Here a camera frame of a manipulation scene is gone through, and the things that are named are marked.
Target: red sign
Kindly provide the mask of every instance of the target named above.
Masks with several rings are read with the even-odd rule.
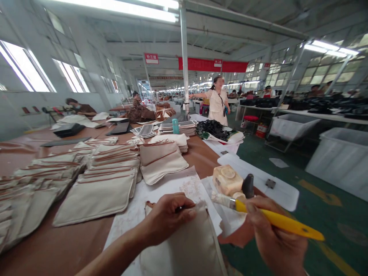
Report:
[[[179,57],[179,70],[183,70],[183,58]],[[188,70],[221,72],[221,67],[216,67],[213,60],[188,58]],[[223,61],[222,72],[224,73],[245,73],[248,66],[247,62]]]
[[[156,81],[156,80],[175,80],[175,81],[180,81],[183,80],[184,77],[175,77],[175,76],[153,76],[149,78],[152,81]]]
[[[148,54],[145,53],[146,63],[147,64],[159,64],[158,54]]]
[[[215,59],[215,67],[222,67],[222,59]]]

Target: yellow brush handle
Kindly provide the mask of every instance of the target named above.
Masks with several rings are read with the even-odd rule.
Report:
[[[238,212],[247,213],[245,204],[242,203],[241,201],[236,200],[235,206]],[[320,232],[314,230],[309,226],[306,226],[305,224],[300,223],[299,221],[285,217],[284,215],[280,215],[278,213],[271,212],[269,210],[265,209],[260,210],[263,212],[263,214],[266,216],[266,218],[270,221],[270,223],[273,226],[297,234],[299,236],[312,238],[320,241],[325,240],[325,237]]]

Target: hair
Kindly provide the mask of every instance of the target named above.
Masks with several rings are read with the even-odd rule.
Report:
[[[211,90],[215,90],[215,83],[217,82],[219,78],[222,78],[221,75],[218,75],[217,77],[214,78],[214,84],[211,86],[210,88]]]
[[[72,98],[67,98],[67,99],[65,100],[65,103],[66,103],[67,105],[69,105],[71,102],[78,104],[78,101],[76,101],[76,100],[74,100],[74,99],[72,99]]]

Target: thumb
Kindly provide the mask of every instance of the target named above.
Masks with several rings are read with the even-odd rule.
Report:
[[[184,209],[177,216],[177,221],[179,224],[185,224],[192,221],[197,216],[197,211],[194,209]]]
[[[264,216],[262,211],[258,209],[253,203],[247,202],[246,209],[248,211],[248,217],[254,227],[256,235],[263,237],[274,236],[272,227],[268,219]]]

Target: paintbrush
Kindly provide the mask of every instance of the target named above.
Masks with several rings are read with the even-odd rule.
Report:
[[[223,194],[217,194],[216,192],[212,192],[211,200],[214,203],[221,204],[230,209],[236,210],[238,212],[247,213],[245,204],[241,201],[234,199],[232,197],[228,197]],[[276,226],[285,231],[297,234],[299,236],[312,238],[315,240],[324,241],[325,237],[314,230],[313,228],[306,226],[305,224],[300,223],[299,221],[288,218],[284,215],[280,215],[278,213],[274,213],[269,210],[260,209],[265,217],[270,221],[273,226]]]

